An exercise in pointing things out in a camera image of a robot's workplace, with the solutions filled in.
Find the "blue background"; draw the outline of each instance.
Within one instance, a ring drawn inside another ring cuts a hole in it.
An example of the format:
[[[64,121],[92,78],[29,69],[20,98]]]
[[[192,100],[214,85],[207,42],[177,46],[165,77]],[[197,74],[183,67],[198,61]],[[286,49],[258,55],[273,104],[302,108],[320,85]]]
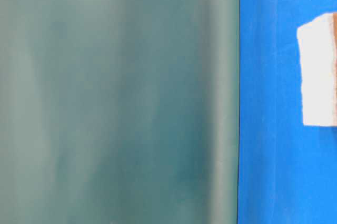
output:
[[[337,129],[304,127],[296,29],[337,0],[241,0],[239,224],[337,223]]]

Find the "white foam block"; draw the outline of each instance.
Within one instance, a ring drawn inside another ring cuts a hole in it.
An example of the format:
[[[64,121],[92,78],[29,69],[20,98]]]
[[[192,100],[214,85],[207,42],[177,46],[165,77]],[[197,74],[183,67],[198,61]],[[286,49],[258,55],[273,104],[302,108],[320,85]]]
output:
[[[337,14],[323,14],[297,30],[303,124],[337,126]]]

